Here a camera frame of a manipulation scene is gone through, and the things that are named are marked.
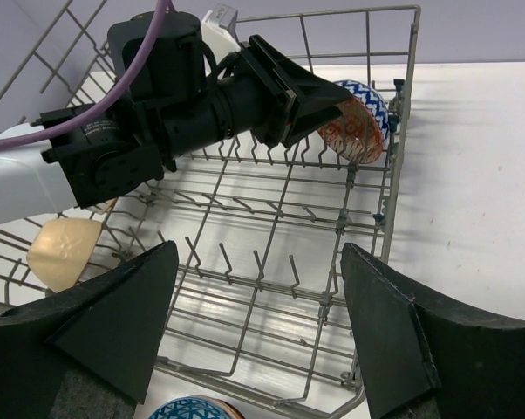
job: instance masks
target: gray wall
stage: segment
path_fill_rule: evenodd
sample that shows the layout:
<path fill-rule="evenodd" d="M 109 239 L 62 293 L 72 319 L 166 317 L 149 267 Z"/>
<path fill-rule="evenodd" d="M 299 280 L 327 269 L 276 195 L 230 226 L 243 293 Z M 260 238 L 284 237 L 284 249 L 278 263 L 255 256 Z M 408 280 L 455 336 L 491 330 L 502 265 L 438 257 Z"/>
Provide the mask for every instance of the gray wall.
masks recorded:
<path fill-rule="evenodd" d="M 73 0 L 70 9 L 85 24 L 105 0 Z M 88 27 L 92 38 L 103 42 L 110 24 L 151 10 L 155 0 L 107 0 L 106 6 Z M 175 0 L 178 10 L 202 17 L 218 0 Z M 0 1 L 0 90 L 20 65 L 28 50 L 38 41 L 44 28 L 58 14 L 67 0 Z M 406 4 L 406 0 L 227 0 L 241 17 L 253 17 L 299 11 L 349 9 L 379 5 Z M 423 16 L 419 33 L 418 61 L 477 62 L 525 60 L 525 0 L 421 0 Z M 374 51 L 407 48 L 411 13 L 383 12 L 372 15 L 371 41 Z M 363 16 L 307 19 L 311 52 L 363 52 L 365 50 Z M 80 28 L 64 15 L 43 42 L 38 52 L 56 66 L 63 52 L 73 44 Z M 272 22 L 241 26 L 240 37 L 261 33 L 286 54 L 304 53 L 299 23 Z M 72 54 L 59 65 L 59 73 L 74 86 L 89 64 L 93 42 L 83 36 Z M 400 58 L 375 59 L 375 63 L 397 62 Z M 0 130 L 18 123 L 21 116 L 35 118 L 40 111 L 62 106 L 68 96 L 63 83 L 55 79 L 43 94 L 40 90 L 51 74 L 36 57 L 31 58 L 0 101 Z"/>

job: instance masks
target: metal wire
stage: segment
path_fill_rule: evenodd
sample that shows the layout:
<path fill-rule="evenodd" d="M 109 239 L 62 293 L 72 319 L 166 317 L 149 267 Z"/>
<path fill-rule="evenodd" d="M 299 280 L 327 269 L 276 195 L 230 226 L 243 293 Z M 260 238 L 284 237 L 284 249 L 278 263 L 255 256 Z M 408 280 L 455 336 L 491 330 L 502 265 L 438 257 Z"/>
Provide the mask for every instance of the metal wire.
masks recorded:
<path fill-rule="evenodd" d="M 85 22 L 80 22 L 72 13 L 72 1 L 65 3 L 0 91 L 0 103 L 32 58 L 36 58 L 50 72 L 41 93 L 47 92 L 51 82 L 57 79 L 65 85 L 71 96 L 67 100 L 67 106 L 92 101 L 93 92 L 88 90 L 90 88 L 88 86 L 95 90 L 99 89 L 102 93 L 107 92 L 110 86 L 100 82 L 97 75 L 92 72 L 92 69 L 99 68 L 106 72 L 113 82 L 113 76 L 109 74 L 112 65 L 106 59 L 107 45 L 104 43 L 99 46 L 87 30 L 95 22 L 96 16 L 107 0 L 99 0 L 98 8 L 92 11 L 91 17 Z M 374 51 L 370 38 L 372 16 L 379 12 L 397 13 L 404 10 L 413 11 L 408 50 Z M 49 63 L 38 53 L 38 48 L 51 36 L 53 28 L 65 15 L 77 24 L 79 32 L 61 61 Z M 308 37 L 310 18 L 339 15 L 360 15 L 365 18 L 365 51 L 315 53 Z M 193 190 L 190 188 L 191 182 L 181 183 L 179 179 L 168 177 L 159 182 L 148 183 L 139 191 L 121 197 L 116 206 L 103 216 L 88 211 L 81 215 L 101 220 L 103 230 L 97 251 L 80 280 L 103 273 L 160 241 L 165 241 L 166 238 L 182 240 L 185 243 L 185 247 L 180 248 L 180 253 L 182 256 L 188 253 L 188 256 L 179 266 L 174 296 L 167 317 L 167 335 L 171 336 L 172 340 L 182 340 L 207 350 L 221 351 L 228 355 L 229 363 L 212 369 L 184 365 L 170 359 L 163 350 L 160 350 L 156 364 L 158 371 L 291 418 L 336 419 L 356 408 L 364 400 L 365 390 L 361 384 L 358 358 L 354 348 L 332 347 L 323 336 L 332 334 L 351 340 L 348 334 L 351 328 L 345 316 L 346 303 L 342 293 L 342 283 L 338 281 L 342 278 L 341 273 L 338 272 L 338 254 L 341 252 L 342 242 L 364 240 L 362 243 L 365 243 L 372 254 L 386 262 L 389 258 L 411 105 L 419 18 L 419 6 L 395 6 L 252 17 L 239 22 L 241 25 L 267 21 L 283 21 L 284 24 L 299 22 L 304 54 L 290 55 L 289 58 L 306 61 L 312 72 L 321 59 L 326 58 L 330 61 L 333 58 L 364 58 L 368 85 L 374 84 L 372 58 L 385 56 L 405 58 L 406 83 L 403 112 L 398 115 L 399 133 L 391 134 L 389 148 L 383 153 L 384 164 L 365 166 L 336 157 L 330 158 L 334 154 L 325 143 L 316 144 L 309 138 L 285 151 L 279 149 L 270 151 L 252 139 L 242 142 L 234 138 L 230 142 L 222 142 L 181 158 L 184 168 L 181 168 L 179 173 L 183 174 L 183 178 L 204 176 L 210 179 L 208 186 L 204 184 L 203 188 Z M 59 69 L 73 54 L 74 46 L 81 38 L 90 41 L 93 60 L 86 67 L 82 78 L 75 85 L 71 85 L 59 74 Z M 381 88 L 379 91 L 391 93 L 394 89 Z M 13 115 L 12 120 L 13 123 L 25 120 L 25 115 Z M 394 144 L 396 144 L 396 153 L 392 151 Z M 317 168 L 318 176 L 315 176 L 315 172 L 311 170 Z M 279 195 L 260 196 L 251 187 L 255 182 L 278 185 L 276 191 Z M 230 188 L 230 185 L 241 185 L 241 187 Z M 314 203 L 308 196 L 301 201 L 292 198 L 299 188 L 317 186 L 337 191 L 335 196 L 337 199 L 329 203 Z M 372 214 L 367 206 L 365 208 L 359 206 L 355 198 L 360 192 L 374 196 L 373 199 L 376 201 L 372 210 L 376 208 L 376 214 Z M 152 233 L 150 219 L 160 213 L 179 214 L 184 220 L 194 220 L 196 225 L 190 229 L 187 237 L 168 237 L 170 233 L 162 233 L 161 230 L 155 230 L 153 235 L 149 235 Z M 66 214 L 57 215 L 57 217 L 66 216 Z M 36 217 L 19 222 L 34 231 L 34 235 L 44 223 Z M 266 240 L 258 244 L 259 249 L 249 249 L 250 260 L 246 263 L 252 264 L 250 274 L 242 270 L 241 266 L 233 260 L 231 246 L 223 239 L 210 244 L 222 268 L 215 268 L 207 260 L 207 231 L 213 223 L 253 224 L 257 229 L 268 234 Z M 317 289 L 314 286 L 315 281 L 311 281 L 313 278 L 307 278 L 307 275 L 303 274 L 303 263 L 300 263 L 303 262 L 302 255 L 295 252 L 284 254 L 287 267 L 285 271 L 276 273 L 269 268 L 270 254 L 279 246 L 276 244 L 276 234 L 279 229 L 289 229 L 291 234 L 288 240 L 292 243 L 302 240 L 297 238 L 296 234 L 301 235 L 304 232 L 318 232 L 331 238 L 333 244 L 327 250 L 327 257 L 330 255 L 328 259 L 330 264 L 326 265 L 328 275 L 322 278 Z M 30 267 L 24 262 L 24 255 L 30 248 L 33 237 L 22 237 L 19 231 L 20 225 L 13 228 L 8 225 L 0 228 L 0 281 L 3 286 L 0 313 L 13 307 L 13 303 L 20 304 L 18 301 L 20 290 L 31 293 L 29 299 L 43 297 L 48 292 L 32 276 Z M 273 299 L 264 299 L 269 295 Z M 203 307 L 212 305 L 239 307 L 241 315 L 232 321 L 202 311 Z M 258 316 L 262 316 L 263 319 L 271 319 L 274 316 L 283 327 L 267 329 L 264 323 L 258 324 L 254 321 Z M 183 321 L 188 325 L 187 329 L 176 326 Z M 235 336 L 235 343 L 233 345 L 224 343 L 214 337 L 196 333 L 195 326 L 199 325 L 225 330 Z M 303 325 L 307 333 L 298 336 L 289 332 L 292 330 L 289 326 L 294 325 Z M 270 357 L 259 350 L 260 348 L 247 347 L 248 339 L 253 337 L 279 346 L 288 345 L 295 348 L 300 351 L 298 362 Z M 324 356 L 332 357 L 333 362 L 342 366 L 341 370 L 344 372 L 332 374 L 323 371 L 322 363 L 318 361 Z M 245 360 L 280 369 L 295 377 L 301 376 L 303 385 L 287 395 L 271 394 L 247 385 L 236 378 L 238 366 Z M 316 381 L 325 382 L 344 395 L 344 404 L 337 406 L 331 412 L 309 407 L 308 397 Z"/>

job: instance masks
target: white surface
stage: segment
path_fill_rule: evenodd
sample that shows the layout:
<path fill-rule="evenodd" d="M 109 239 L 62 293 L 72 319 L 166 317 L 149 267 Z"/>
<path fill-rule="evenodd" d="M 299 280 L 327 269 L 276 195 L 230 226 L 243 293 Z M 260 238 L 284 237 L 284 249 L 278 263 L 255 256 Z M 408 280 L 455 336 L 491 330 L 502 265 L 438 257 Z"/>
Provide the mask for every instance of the white surface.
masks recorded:
<path fill-rule="evenodd" d="M 391 265 L 525 319 L 525 64 L 419 65 Z"/>
<path fill-rule="evenodd" d="M 18 125 L 1 133 L 0 139 L 43 129 Z M 61 166 L 42 158 L 42 152 L 49 148 L 48 140 L 0 152 L 0 224 L 77 205 Z"/>

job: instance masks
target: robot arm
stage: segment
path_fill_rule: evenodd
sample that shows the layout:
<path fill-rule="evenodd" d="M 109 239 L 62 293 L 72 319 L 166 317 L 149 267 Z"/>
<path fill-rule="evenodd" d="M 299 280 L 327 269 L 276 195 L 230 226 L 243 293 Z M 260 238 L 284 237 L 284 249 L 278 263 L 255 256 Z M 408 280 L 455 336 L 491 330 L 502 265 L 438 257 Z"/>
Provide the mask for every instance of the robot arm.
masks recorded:
<path fill-rule="evenodd" d="M 0 139 L 33 133 L 44 127 L 18 125 L 0 134 Z M 48 164 L 42 152 L 48 141 L 12 148 L 0 154 L 0 224 L 44 213 L 58 213 L 77 205 L 63 169 Z"/>
<path fill-rule="evenodd" d="M 350 92 L 257 35 L 238 44 L 236 17 L 223 5 L 202 22 L 168 12 L 145 66 L 105 113 L 59 137 L 1 152 L 0 223 L 123 196 L 175 171 L 179 156 L 248 130 L 269 147 L 290 147 L 341 115 L 336 104 Z M 110 28 L 117 79 L 133 62 L 151 19 L 146 13 Z M 43 113 L 36 124 L 13 127 L 0 138 L 56 126 L 90 106 Z"/>

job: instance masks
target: cable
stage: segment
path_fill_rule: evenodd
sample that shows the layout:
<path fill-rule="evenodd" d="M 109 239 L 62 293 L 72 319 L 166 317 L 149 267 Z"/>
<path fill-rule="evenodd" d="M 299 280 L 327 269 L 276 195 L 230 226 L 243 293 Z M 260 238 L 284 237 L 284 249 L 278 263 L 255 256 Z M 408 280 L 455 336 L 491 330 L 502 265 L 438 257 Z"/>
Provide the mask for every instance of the cable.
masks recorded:
<path fill-rule="evenodd" d="M 83 112 L 81 115 L 72 118 L 66 122 L 63 122 L 55 127 L 47 128 L 43 131 L 38 131 L 32 134 L 21 135 L 19 137 L 12 137 L 0 140 L 0 151 L 4 151 L 9 148 L 21 147 L 35 142 L 48 140 L 50 138 L 59 137 L 60 135 L 66 134 L 73 129 L 77 129 L 87 124 L 91 120 L 94 120 L 103 112 L 105 112 L 111 105 L 113 105 L 125 92 L 125 90 L 133 83 L 134 79 L 140 72 L 140 69 L 146 63 L 150 51 L 153 48 L 156 38 L 160 33 L 160 28 L 166 16 L 167 9 L 175 11 L 172 0 L 158 0 L 156 9 L 152 17 L 152 22 L 148 27 L 148 31 L 142 44 L 134 57 L 133 62 L 126 70 L 121 80 L 113 87 L 112 90 L 96 105 Z"/>
<path fill-rule="evenodd" d="M 207 107 L 209 107 L 212 103 L 212 99 L 218 92 L 218 66 L 216 64 L 216 57 L 206 42 L 202 42 L 202 54 L 208 62 L 208 66 L 210 67 L 210 74 L 207 77 L 207 93 L 204 96 L 204 98 L 194 106 L 194 110 L 196 112 L 201 112 Z"/>

